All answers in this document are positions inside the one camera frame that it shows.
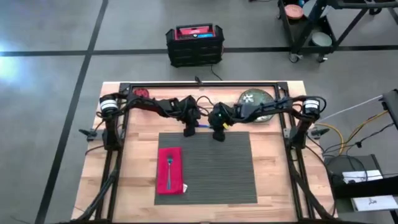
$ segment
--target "silver fork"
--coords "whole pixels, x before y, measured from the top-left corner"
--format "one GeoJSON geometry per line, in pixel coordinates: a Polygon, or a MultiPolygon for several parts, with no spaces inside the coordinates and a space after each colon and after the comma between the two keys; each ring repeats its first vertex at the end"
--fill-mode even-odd
{"type": "Polygon", "coordinates": [[[173,163],[173,157],[172,155],[167,156],[167,163],[168,163],[168,174],[167,174],[167,190],[170,190],[172,188],[172,180],[171,180],[171,166],[173,163]]]}

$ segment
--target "red napkin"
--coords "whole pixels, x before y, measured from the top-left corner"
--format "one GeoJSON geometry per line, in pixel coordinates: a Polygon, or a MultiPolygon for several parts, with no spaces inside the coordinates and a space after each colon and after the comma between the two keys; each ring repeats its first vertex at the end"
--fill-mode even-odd
{"type": "Polygon", "coordinates": [[[159,149],[157,158],[157,180],[156,192],[158,194],[182,194],[182,158],[181,147],[169,147],[159,149]],[[170,186],[168,189],[167,182],[169,178],[169,160],[170,165],[170,186]]]}

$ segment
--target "white label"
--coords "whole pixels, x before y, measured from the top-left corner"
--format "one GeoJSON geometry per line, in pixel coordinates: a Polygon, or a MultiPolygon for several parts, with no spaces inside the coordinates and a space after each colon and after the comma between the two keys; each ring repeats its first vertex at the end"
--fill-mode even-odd
{"type": "Polygon", "coordinates": [[[101,107],[101,110],[109,107],[118,107],[118,105],[116,104],[116,100],[105,100],[99,106],[101,107]]]}
{"type": "Polygon", "coordinates": [[[182,192],[185,193],[187,191],[187,188],[188,188],[187,184],[182,184],[182,192]]]}
{"type": "Polygon", "coordinates": [[[318,105],[314,105],[314,104],[307,104],[305,105],[306,108],[318,108],[318,105]]]}
{"type": "Polygon", "coordinates": [[[319,101],[317,101],[317,100],[306,100],[306,101],[304,101],[304,105],[306,105],[306,104],[319,105],[319,101]]]}

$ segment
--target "ribbed rubber mat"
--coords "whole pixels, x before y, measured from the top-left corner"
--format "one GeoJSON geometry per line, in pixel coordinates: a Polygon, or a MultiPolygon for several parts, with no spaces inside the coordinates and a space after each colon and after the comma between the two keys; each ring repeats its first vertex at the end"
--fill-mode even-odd
{"type": "Polygon", "coordinates": [[[227,132],[225,142],[212,133],[160,133],[159,148],[182,147],[181,195],[157,195],[155,205],[257,203],[249,133],[227,132]]]}

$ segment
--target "wooden table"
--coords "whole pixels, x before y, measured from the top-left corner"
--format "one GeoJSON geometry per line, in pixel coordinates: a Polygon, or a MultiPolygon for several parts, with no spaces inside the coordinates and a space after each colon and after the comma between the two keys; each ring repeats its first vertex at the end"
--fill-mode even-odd
{"type": "MultiPolygon", "coordinates": [[[[291,96],[305,95],[302,81],[288,82],[288,85],[291,96]]],[[[222,101],[231,106],[248,88],[232,86],[148,88],[148,90],[150,97],[158,100],[174,97],[181,100],[187,95],[192,95],[194,98],[206,95],[214,103],[222,101]]],[[[274,96],[273,88],[261,89],[274,96]]],[[[118,90],[119,82],[104,82],[101,96],[118,90]]],[[[205,99],[201,99],[198,104],[211,108],[205,99]]],[[[96,117],[93,127],[100,121],[96,117]]],[[[207,123],[207,118],[200,120],[200,124],[207,123]]],[[[184,124],[175,119],[162,118],[150,111],[139,109],[130,111],[114,222],[294,222],[297,220],[278,115],[265,124],[235,124],[228,130],[249,131],[257,204],[154,205],[159,133],[181,133],[184,127],[184,124]]],[[[197,131],[212,130],[197,128],[197,131]]],[[[89,143],[88,148],[100,145],[102,145],[101,140],[97,140],[89,143]]],[[[321,155],[321,150],[312,142],[307,141],[307,145],[321,155]]],[[[331,211],[333,197],[325,169],[308,149],[302,152],[311,191],[326,210],[331,211]]],[[[103,149],[91,151],[86,156],[72,218],[81,215],[81,210],[85,210],[98,193],[105,157],[106,151],[103,149]]],[[[301,190],[300,194],[302,208],[306,214],[301,190]]],[[[109,194],[104,202],[104,217],[108,209],[108,200],[109,194]]]]}

